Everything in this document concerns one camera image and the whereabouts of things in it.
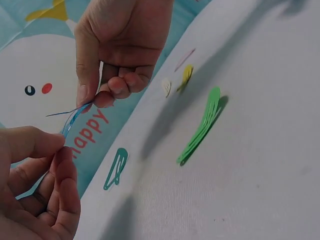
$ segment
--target light blue blanket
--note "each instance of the light blue blanket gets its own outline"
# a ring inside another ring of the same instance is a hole
[[[162,66],[195,16],[210,1],[211,0],[175,0],[170,32],[165,48],[157,62],[154,74],[156,74]],[[66,0],[65,4],[69,18],[77,22],[89,2],[90,0]],[[31,24],[25,21],[25,17],[35,9],[50,8],[51,6],[52,0],[1,0],[0,50],[16,39],[39,34],[55,34],[73,38],[69,28],[62,21],[46,18],[35,20]],[[2,82],[6,80],[6,76],[1,77],[4,78],[1,80]],[[72,127],[67,137],[66,145],[74,149],[74,162],[78,170],[78,190],[81,196],[142,95],[143,92],[132,94],[125,100],[118,100],[114,107],[100,110],[107,121],[102,118],[99,119],[99,129],[102,133],[94,133],[93,137],[96,143],[87,142],[86,146],[81,149],[77,147],[75,143],[75,139],[79,137],[79,132],[86,126],[86,123],[88,123],[90,119],[93,119],[93,115],[98,114],[96,108],[93,107],[89,113],[78,118]]]

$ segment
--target hair clip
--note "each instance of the hair clip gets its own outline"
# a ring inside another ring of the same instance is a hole
[[[195,132],[195,134],[193,135],[193,137],[191,138],[190,142],[187,144],[181,155],[176,160],[176,163],[180,164],[180,166],[183,166],[187,162],[191,154],[199,146],[201,141],[205,138],[206,134],[210,130],[213,122],[219,114],[219,111],[217,112],[219,100],[220,88],[215,87],[209,93],[202,121],[197,131]]]
[[[113,183],[115,185],[118,185],[120,183],[120,175],[125,168],[125,165],[128,160],[128,156],[129,156],[128,152],[124,148],[119,148],[116,151],[113,163],[111,165],[108,176],[106,177],[106,180],[105,180],[105,183],[103,186],[104,190],[108,190],[112,186]],[[110,178],[111,178],[111,175],[112,175],[114,169],[115,169],[115,175],[114,175],[114,178],[110,181]]]

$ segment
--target finger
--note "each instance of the finger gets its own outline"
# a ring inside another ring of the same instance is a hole
[[[61,239],[73,239],[79,223],[81,205],[77,191],[77,170],[72,159],[65,159],[56,170],[59,187],[59,213],[52,228]]]
[[[39,221],[37,218],[29,214],[27,211],[21,210],[12,210],[8,211],[6,217],[9,219],[7,222],[15,223],[12,225],[12,229],[10,229],[11,236],[17,236],[14,239],[32,239],[32,240],[40,240],[40,239],[59,239],[57,233],[44,222]],[[26,229],[26,235],[18,235],[19,233],[23,233],[20,229]]]
[[[59,173],[58,169],[60,165],[64,167],[64,162],[71,162],[72,163],[72,150],[69,147],[64,147],[60,151],[56,153],[54,156],[52,166],[50,168],[50,172],[54,176],[54,187],[52,190],[51,196],[48,198],[46,209],[42,212],[38,219],[42,220],[43,222],[47,223],[49,226],[53,226],[56,223],[58,213],[59,213],[59,205],[60,205],[60,190],[59,190]],[[66,173],[71,175],[73,178],[77,178],[77,171],[73,169],[69,169],[68,166],[65,169]]]
[[[114,101],[115,99],[110,91],[100,91],[94,98],[94,105],[98,108],[108,108],[113,106]]]
[[[115,98],[108,87],[109,79],[118,76],[119,68],[107,63],[103,64],[101,84],[98,94],[94,97],[94,104],[98,108],[107,108],[113,105]]]
[[[19,196],[27,192],[49,170],[53,156],[30,158],[15,168],[11,168],[8,186],[13,195]]]
[[[38,216],[46,210],[49,199],[54,190],[54,184],[55,176],[50,169],[32,195],[19,199],[20,204],[27,212],[35,217]]]
[[[119,76],[111,78],[108,87],[116,99],[125,99],[130,96],[130,91],[125,80]]]
[[[119,75],[119,68],[107,63],[103,64],[102,76],[101,76],[101,85],[108,83],[108,81]]]
[[[76,46],[76,74],[79,79],[76,105],[92,101],[99,85],[99,41],[90,29],[86,18],[74,30]]]
[[[126,74],[134,73],[135,70],[136,68],[133,68],[133,67],[120,67],[118,76],[123,79]]]
[[[154,73],[154,69],[155,65],[140,66],[136,68],[135,73],[138,74],[138,76],[141,78],[144,85],[143,88],[146,88],[148,86]]]
[[[0,137],[7,141],[11,163],[25,158],[43,158],[55,154],[65,144],[61,134],[50,134],[32,126],[0,129]]]

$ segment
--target white cloth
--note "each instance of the white cloth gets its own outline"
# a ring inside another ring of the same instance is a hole
[[[211,2],[105,156],[81,200],[76,239],[319,239],[319,9],[319,0]],[[179,94],[187,64],[193,75]],[[228,103],[180,167],[215,86]],[[118,148],[130,156],[105,191]]]

